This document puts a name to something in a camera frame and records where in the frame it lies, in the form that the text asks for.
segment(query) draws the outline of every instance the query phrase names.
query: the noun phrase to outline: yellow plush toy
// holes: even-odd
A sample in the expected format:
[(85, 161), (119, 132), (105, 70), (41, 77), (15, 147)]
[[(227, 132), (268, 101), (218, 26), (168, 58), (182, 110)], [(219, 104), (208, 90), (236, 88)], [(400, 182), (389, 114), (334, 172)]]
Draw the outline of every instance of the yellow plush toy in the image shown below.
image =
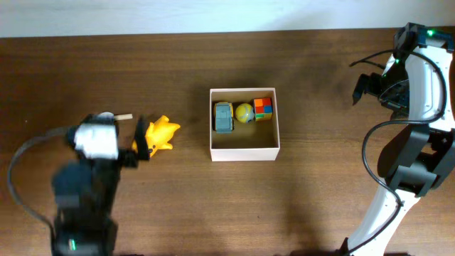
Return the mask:
[[(180, 125), (170, 123), (167, 116), (161, 116), (155, 123), (150, 123), (145, 134), (150, 157), (152, 157), (158, 149), (172, 149), (169, 140), (172, 139), (173, 133), (178, 128), (180, 128)], [(133, 142), (132, 148), (137, 151), (136, 141)]]

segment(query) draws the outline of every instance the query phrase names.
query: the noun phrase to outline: tennis ball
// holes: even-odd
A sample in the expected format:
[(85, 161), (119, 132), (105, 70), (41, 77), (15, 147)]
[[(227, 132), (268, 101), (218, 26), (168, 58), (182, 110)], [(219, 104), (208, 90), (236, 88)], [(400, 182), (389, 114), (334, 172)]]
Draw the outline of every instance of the tennis ball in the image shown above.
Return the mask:
[(253, 107), (248, 103), (242, 103), (235, 109), (235, 118), (244, 124), (251, 122), (255, 118)]

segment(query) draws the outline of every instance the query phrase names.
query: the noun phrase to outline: open box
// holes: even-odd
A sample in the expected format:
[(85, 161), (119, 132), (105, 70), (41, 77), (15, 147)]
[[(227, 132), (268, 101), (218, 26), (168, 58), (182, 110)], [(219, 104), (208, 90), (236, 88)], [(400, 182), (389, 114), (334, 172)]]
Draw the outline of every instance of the open box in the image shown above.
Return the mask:
[[(234, 130), (218, 134), (213, 129), (215, 103), (231, 102), (234, 111), (241, 103), (271, 98), (271, 120), (243, 124), (234, 117)], [(212, 161), (274, 161), (279, 152), (278, 108), (275, 88), (210, 89), (210, 155)]]

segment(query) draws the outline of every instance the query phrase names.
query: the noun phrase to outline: colorful cube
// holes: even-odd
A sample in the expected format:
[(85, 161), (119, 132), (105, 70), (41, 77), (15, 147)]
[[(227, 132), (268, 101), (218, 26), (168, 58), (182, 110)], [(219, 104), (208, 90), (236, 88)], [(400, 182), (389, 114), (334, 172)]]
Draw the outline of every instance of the colorful cube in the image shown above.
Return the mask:
[(255, 99), (255, 117), (256, 121), (265, 121), (272, 118), (273, 108), (272, 99), (263, 98)]

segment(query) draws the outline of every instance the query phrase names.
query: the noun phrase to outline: brown table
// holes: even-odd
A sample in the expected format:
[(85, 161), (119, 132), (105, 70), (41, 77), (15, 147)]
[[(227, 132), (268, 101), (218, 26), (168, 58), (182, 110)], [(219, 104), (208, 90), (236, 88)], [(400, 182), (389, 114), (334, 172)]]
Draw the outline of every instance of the brown table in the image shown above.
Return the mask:
[[(1, 254), (49, 255), (46, 227), (8, 194), (6, 167), (14, 150), (47, 129), (104, 111), (151, 119), (165, 114), (182, 126), (171, 141), (173, 150), (160, 151), (139, 169), (123, 170), (112, 213), (119, 223), (117, 254), (335, 250), (359, 226), (378, 187), (360, 160), (363, 136), (390, 116), (374, 97), (352, 106), (359, 74), (380, 70), (348, 64), (391, 48), (394, 33), (1, 39)], [(208, 92), (218, 87), (277, 89), (282, 148), (276, 161), (210, 161)], [(123, 145), (134, 126), (134, 120), (120, 124)], [(372, 137), (372, 166), (401, 129), (386, 127)], [(24, 200), (52, 218), (51, 176), (74, 158), (58, 139), (27, 153), (14, 179)], [(452, 174), (411, 210), (387, 251), (454, 255), (454, 196)]]

